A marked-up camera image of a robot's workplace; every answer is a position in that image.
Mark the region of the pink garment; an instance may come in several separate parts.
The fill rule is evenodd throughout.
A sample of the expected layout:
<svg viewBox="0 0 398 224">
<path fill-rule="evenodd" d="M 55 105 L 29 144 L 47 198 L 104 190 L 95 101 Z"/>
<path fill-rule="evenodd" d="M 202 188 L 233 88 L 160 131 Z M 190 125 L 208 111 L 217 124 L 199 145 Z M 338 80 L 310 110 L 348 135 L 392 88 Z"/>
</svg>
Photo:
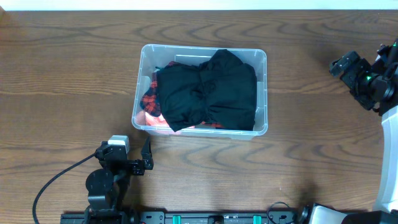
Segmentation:
<svg viewBox="0 0 398 224">
<path fill-rule="evenodd" d="M 164 117 L 151 116 L 145 111 L 140 111 L 131 117 L 132 125 L 139 130 L 145 131 L 151 135 L 195 135 L 199 130 L 194 126 L 179 131 L 173 131 Z"/>
</svg>

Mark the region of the red navy plaid shirt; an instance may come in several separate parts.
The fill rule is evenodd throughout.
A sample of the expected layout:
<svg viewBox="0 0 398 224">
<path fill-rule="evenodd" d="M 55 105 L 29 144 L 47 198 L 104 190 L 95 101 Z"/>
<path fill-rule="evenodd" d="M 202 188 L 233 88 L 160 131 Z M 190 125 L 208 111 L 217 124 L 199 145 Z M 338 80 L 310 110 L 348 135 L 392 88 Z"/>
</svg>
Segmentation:
<svg viewBox="0 0 398 224">
<path fill-rule="evenodd" d="M 161 105 L 160 105 L 160 100 L 159 100 L 158 82 L 157 82 L 158 73 L 161 70 L 164 70 L 164 69 L 167 69 L 167 68 L 170 69 L 172 67 L 192 68 L 194 70 L 195 69 L 197 69 L 197 70 L 199 69 L 199 67 L 196 67 L 194 65 L 185 65 L 185 64 L 182 64 L 182 63 L 174 62 L 174 61 L 171 61 L 164 68 L 158 68 L 152 74 L 152 82 L 150 84 L 149 89 L 144 93 L 144 95 L 142 96 L 142 98 L 140 99 L 140 102 L 139 102 L 139 106 L 141 107 L 141 109 L 143 111 L 149 113 L 151 116 L 159 117 L 160 115 L 162 115 Z"/>
</svg>

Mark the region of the large black garment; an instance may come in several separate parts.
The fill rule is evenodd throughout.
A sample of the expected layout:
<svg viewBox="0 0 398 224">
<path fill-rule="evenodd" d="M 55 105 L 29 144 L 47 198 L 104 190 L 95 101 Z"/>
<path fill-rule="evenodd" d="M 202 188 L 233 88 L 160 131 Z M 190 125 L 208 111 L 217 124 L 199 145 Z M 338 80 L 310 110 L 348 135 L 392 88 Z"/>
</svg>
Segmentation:
<svg viewBox="0 0 398 224">
<path fill-rule="evenodd" d="M 253 130 L 257 76 L 230 51 L 217 50 L 198 66 L 173 63 L 160 69 L 156 79 L 161 114 L 173 131 L 203 122 Z"/>
</svg>

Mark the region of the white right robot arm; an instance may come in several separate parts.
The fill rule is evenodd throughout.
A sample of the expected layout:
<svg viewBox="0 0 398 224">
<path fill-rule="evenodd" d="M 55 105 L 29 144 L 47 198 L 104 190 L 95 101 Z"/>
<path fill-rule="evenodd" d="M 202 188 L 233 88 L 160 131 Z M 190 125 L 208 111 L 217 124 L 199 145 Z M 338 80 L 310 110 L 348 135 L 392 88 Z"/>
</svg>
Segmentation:
<svg viewBox="0 0 398 224">
<path fill-rule="evenodd" d="M 379 191 L 370 212 L 344 213 L 316 203 L 303 209 L 298 222 L 397 224 L 397 43 L 382 44 L 373 64 L 350 51 L 332 62 L 329 72 L 340 78 L 364 109 L 382 118 L 384 152 Z"/>
</svg>

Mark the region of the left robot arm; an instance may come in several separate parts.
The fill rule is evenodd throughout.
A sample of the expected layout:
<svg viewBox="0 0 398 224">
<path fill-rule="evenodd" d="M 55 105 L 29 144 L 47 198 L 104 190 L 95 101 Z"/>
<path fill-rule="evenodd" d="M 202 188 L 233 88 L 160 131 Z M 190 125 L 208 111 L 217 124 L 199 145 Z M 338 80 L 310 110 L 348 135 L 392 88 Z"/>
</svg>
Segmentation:
<svg viewBox="0 0 398 224">
<path fill-rule="evenodd" d="M 130 160 L 129 138 L 114 135 L 103 141 L 94 153 L 101 168 L 93 171 L 86 179 L 88 202 L 84 223 L 139 223 L 139 215 L 123 208 L 123 199 L 132 176 L 144 175 L 154 168 L 150 139 L 142 149 L 141 159 Z"/>
</svg>

